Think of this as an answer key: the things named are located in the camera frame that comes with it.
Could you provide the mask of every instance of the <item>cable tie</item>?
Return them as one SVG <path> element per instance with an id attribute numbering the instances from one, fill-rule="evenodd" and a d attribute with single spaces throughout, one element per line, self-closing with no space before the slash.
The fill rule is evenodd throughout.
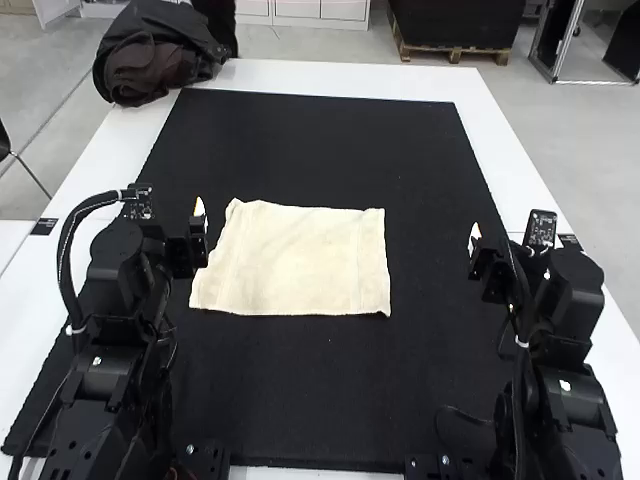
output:
<path id="1" fill-rule="evenodd" d="M 86 329 L 87 329 L 86 324 L 84 327 L 79 328 L 78 330 L 74 330 L 71 325 L 67 325 L 67 327 L 64 329 L 64 333 L 67 334 L 67 337 L 71 337 L 72 335 L 79 335 L 80 333 L 84 332 Z"/>
<path id="2" fill-rule="evenodd" d="M 520 338 L 516 335 L 516 345 L 522 348 L 529 348 L 529 342 L 521 342 Z"/>

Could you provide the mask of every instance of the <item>white table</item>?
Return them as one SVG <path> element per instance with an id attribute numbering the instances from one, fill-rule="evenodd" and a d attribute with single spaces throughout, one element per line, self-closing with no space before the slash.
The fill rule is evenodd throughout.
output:
<path id="1" fill-rule="evenodd" d="M 520 240 L 532 208 L 559 214 L 558 231 L 572 233 L 551 193 L 475 69 L 391 65 L 233 60 L 197 88 L 333 97 L 455 102 L 467 136 L 507 231 Z M 90 195 L 125 187 L 139 174 L 177 98 L 177 92 L 139 109 L 114 108 L 69 173 L 43 216 L 65 217 Z M 93 236 L 119 207 L 92 214 L 81 226 L 72 254 L 76 288 L 84 281 Z M 0 437 L 8 432 L 36 379 L 66 312 L 55 282 L 55 245 L 29 237 L 0 277 Z M 616 424 L 626 479 L 640 478 L 640 344 L 605 288 L 606 307 L 592 336 L 587 361 L 604 387 Z M 0 457 L 0 478 L 10 459 Z M 348 472 L 232 468 L 233 478 L 399 478 Z"/>
<path id="2" fill-rule="evenodd" d="M 30 220 L 0 220 L 0 275 L 33 228 Z"/>

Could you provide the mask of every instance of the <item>black sticker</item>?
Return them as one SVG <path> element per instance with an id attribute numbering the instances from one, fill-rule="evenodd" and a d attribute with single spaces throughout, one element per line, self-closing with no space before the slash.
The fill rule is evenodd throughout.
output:
<path id="1" fill-rule="evenodd" d="M 31 235 L 49 235 L 58 223 L 57 218 L 41 218 L 31 230 Z"/>
<path id="2" fill-rule="evenodd" d="M 564 248 L 575 248 L 576 250 L 582 251 L 582 245 L 580 245 L 578 237 L 573 233 L 559 233 L 558 238 L 562 242 Z"/>

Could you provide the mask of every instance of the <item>wooden pallet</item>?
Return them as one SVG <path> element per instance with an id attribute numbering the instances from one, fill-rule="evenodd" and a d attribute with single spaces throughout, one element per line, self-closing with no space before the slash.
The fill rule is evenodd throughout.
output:
<path id="1" fill-rule="evenodd" d="M 391 7 L 387 9 L 387 15 L 389 17 L 389 23 L 391 23 L 391 31 L 393 33 L 393 39 L 398 47 L 398 53 L 400 54 L 400 60 L 403 62 L 411 61 L 411 52 L 445 52 L 449 54 L 449 63 L 458 64 L 463 53 L 481 53 L 485 55 L 494 55 L 496 64 L 501 67 L 506 67 L 509 63 L 509 56 L 511 55 L 510 48 L 476 48 L 476 47 L 442 47 L 442 46 L 430 46 L 430 45 L 410 45 L 404 41 L 402 34 L 400 33 L 400 27 L 396 21 L 396 17 L 391 11 Z"/>

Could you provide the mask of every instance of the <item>metal frame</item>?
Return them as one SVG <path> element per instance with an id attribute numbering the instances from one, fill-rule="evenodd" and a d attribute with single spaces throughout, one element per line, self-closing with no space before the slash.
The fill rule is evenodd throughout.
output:
<path id="1" fill-rule="evenodd" d="M 546 2 L 546 4 L 542 7 L 542 12 L 540 13 L 540 22 L 538 23 L 538 28 L 536 29 L 536 34 L 533 38 L 533 43 L 531 44 L 531 50 L 529 52 L 529 61 L 533 64 L 534 67 L 536 67 L 536 69 L 540 72 L 540 74 L 542 74 L 542 76 L 552 85 L 554 83 L 559 85 L 591 85 L 591 86 L 637 85 L 638 80 L 608 81 L 608 80 L 560 80 L 559 79 L 560 71 L 562 70 L 564 61 L 567 58 L 569 45 L 571 44 L 571 40 L 573 39 L 573 32 L 575 31 L 576 27 L 578 26 L 578 22 L 580 21 L 580 16 L 582 14 L 584 3 L 585 3 L 585 0 L 576 0 L 576 3 L 573 6 L 573 10 L 571 12 L 571 17 L 569 17 L 569 23 L 567 24 L 567 29 L 564 32 L 564 37 L 562 38 L 562 41 L 559 45 L 559 51 L 557 54 L 556 61 L 553 64 L 553 68 L 549 68 L 540 61 L 537 55 L 538 46 L 540 45 L 540 37 L 542 36 L 542 30 L 545 23 L 547 22 L 549 9 L 551 8 L 551 5 L 552 5 L 552 0 L 549 0 Z"/>

